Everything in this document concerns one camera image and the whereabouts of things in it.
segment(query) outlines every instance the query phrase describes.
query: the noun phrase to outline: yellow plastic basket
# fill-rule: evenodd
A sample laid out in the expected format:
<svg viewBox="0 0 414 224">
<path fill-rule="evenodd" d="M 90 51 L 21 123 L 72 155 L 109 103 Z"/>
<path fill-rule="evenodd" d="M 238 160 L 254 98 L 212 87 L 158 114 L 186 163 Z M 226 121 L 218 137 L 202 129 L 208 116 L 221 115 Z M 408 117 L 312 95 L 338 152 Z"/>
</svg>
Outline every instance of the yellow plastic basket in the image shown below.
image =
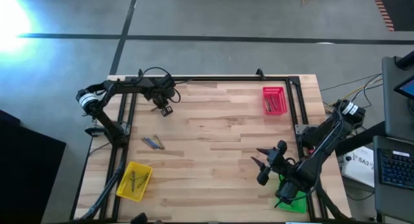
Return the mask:
<svg viewBox="0 0 414 224">
<path fill-rule="evenodd" d="M 140 202 L 152 171 L 153 169 L 149 166 L 129 162 L 116 194 L 120 197 Z"/>
</svg>

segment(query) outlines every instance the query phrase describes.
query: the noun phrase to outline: red basket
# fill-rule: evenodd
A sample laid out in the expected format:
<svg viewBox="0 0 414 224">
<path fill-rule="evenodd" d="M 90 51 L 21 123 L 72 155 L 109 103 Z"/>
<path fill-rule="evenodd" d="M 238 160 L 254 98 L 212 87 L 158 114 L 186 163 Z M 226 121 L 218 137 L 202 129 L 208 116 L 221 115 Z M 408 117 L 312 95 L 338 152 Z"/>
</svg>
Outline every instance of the red basket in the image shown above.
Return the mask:
<svg viewBox="0 0 414 224">
<path fill-rule="evenodd" d="M 266 99 L 271 111 L 267 108 Z M 263 88 L 263 109 L 266 115 L 282 115 L 287 112 L 285 90 L 283 87 Z"/>
</svg>

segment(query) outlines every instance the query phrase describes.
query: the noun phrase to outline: gray floor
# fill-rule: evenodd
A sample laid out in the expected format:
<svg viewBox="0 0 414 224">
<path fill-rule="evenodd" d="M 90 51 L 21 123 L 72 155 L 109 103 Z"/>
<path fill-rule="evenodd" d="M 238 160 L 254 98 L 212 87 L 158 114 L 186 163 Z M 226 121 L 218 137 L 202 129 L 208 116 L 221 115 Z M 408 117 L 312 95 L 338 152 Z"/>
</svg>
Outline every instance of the gray floor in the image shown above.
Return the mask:
<svg viewBox="0 0 414 224">
<path fill-rule="evenodd" d="M 121 34 L 131 0 L 17 0 L 29 33 Z M 130 34 L 275 38 L 413 39 L 389 32 L 373 0 L 138 0 Z M 20 39 L 0 51 L 0 109 L 25 126 L 68 143 L 43 217 L 66 221 L 91 138 L 76 92 L 109 74 L 118 40 Z M 172 74 L 317 74 L 321 89 L 380 73 L 381 58 L 412 45 L 320 45 L 127 40 L 117 74 L 161 66 Z M 367 80 L 322 91 L 333 102 Z M 384 119 L 382 89 L 367 92 L 373 106 L 364 126 Z M 367 102 L 358 98 L 357 104 Z M 353 197 L 366 192 L 347 188 Z M 375 215 L 374 197 L 349 200 L 352 215 Z"/>
</svg>

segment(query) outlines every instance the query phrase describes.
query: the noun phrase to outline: monitor screen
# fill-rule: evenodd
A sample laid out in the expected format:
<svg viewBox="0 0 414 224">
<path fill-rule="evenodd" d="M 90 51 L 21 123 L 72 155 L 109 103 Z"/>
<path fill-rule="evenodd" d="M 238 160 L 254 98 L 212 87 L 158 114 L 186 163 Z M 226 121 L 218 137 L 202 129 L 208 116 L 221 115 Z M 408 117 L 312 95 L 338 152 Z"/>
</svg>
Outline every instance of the monitor screen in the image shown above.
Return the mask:
<svg viewBox="0 0 414 224">
<path fill-rule="evenodd" d="M 394 90 L 408 98 L 414 99 L 414 76 L 403 81 Z"/>
</svg>

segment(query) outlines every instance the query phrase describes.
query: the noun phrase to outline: butcher block tabletop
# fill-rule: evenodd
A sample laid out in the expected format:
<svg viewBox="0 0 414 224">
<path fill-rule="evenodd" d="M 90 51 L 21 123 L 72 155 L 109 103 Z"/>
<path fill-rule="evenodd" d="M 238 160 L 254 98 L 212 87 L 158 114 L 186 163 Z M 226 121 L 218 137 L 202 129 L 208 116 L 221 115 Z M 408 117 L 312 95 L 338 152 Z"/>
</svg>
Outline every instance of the butcher block tabletop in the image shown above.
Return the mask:
<svg viewBox="0 0 414 224">
<path fill-rule="evenodd" d="M 318 125 L 325 111 L 316 75 L 300 77 L 309 124 Z M 109 76 L 123 80 L 125 76 Z M 279 140 L 287 142 L 285 158 L 298 160 L 292 118 L 289 111 L 280 116 L 264 115 L 263 87 L 284 87 L 279 81 L 188 82 L 176 86 L 181 94 L 173 113 L 163 117 L 142 95 L 138 95 L 127 163 L 138 162 L 152 167 L 153 172 L 141 202 L 121 199 L 118 221 L 130 221 L 145 212 L 149 221 L 163 222 L 276 222 L 308 221 L 308 214 L 274 208 L 279 179 L 271 173 L 265 186 L 256 181 L 259 167 L 251 159 L 265 161 L 266 155 L 256 148 L 272 148 Z M 293 88 L 296 114 L 301 112 Z M 116 120 L 121 96 L 112 97 L 105 107 Z M 128 95 L 124 120 L 127 119 L 131 95 Z M 165 150 L 153 150 L 141 141 L 158 135 Z M 107 139 L 95 137 L 91 151 Z M 91 154 L 76 205 L 74 218 L 84 215 L 102 192 L 108 169 L 111 145 Z M 333 153 L 323 164 L 323 189 L 347 216 L 350 210 L 341 173 Z M 111 215 L 113 189 L 107 208 Z M 313 196 L 316 216 L 318 202 Z"/>
</svg>

